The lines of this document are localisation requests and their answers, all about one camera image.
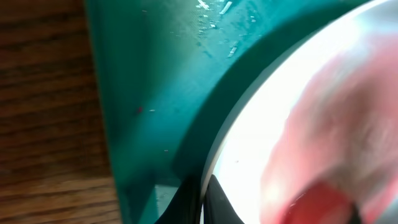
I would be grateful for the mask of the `light blue plate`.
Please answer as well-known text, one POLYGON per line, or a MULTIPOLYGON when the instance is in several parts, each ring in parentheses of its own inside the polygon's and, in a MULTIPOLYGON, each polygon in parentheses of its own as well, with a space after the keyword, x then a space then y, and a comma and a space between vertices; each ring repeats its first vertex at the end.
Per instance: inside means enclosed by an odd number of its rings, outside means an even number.
POLYGON ((304 75, 287 59, 309 40, 319 38, 321 47, 350 43, 371 34, 397 35, 397 2, 370 1, 308 35, 270 64, 231 110, 206 161, 201 196, 214 175, 244 223, 261 223, 261 180, 270 154, 279 140, 287 115, 305 83, 304 75))

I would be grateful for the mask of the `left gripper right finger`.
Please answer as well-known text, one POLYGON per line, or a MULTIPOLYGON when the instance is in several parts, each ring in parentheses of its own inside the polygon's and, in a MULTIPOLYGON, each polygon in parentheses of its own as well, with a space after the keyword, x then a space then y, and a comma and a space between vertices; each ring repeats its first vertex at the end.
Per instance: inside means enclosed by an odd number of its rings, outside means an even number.
POLYGON ((244 224, 214 175, 211 175, 207 186, 203 211, 204 224, 244 224))

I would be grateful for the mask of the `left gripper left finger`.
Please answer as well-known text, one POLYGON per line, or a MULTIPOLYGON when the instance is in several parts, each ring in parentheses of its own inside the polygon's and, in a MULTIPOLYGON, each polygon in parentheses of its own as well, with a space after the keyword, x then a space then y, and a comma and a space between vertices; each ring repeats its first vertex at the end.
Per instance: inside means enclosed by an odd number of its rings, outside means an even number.
POLYGON ((199 224, 200 183, 194 176, 187 177, 155 224, 199 224))

